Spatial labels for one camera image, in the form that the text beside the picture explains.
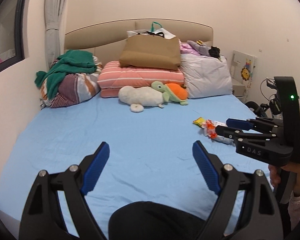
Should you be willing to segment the pink sleeve right forearm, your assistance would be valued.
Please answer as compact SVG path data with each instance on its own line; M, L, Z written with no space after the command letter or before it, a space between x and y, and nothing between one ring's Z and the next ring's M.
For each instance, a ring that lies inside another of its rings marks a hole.
M288 205L288 213L290 216L291 229L293 230L300 222L300 196L296 196L292 192Z

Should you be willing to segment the right hand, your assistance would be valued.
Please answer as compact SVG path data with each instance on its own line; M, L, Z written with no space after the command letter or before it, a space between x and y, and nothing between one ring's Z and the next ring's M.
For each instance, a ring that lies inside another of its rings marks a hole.
M270 171L270 183L273 187L277 187L281 182L281 177L279 175L279 169L285 170L288 172L296 173L296 182L294 185L294 196L300 197L300 164L288 163L283 167L275 167L273 165L268 165Z

